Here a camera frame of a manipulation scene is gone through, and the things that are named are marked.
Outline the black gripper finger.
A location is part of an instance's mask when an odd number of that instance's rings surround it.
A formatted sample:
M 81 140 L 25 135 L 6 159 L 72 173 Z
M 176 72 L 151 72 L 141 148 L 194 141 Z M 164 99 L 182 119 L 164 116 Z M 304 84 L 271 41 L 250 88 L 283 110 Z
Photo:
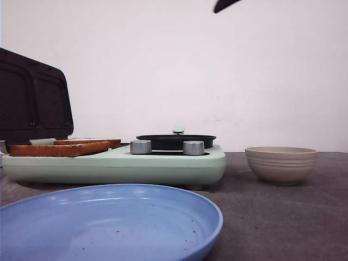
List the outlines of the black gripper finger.
M 217 14 L 239 1 L 241 0 L 217 0 L 213 8 L 213 13 Z

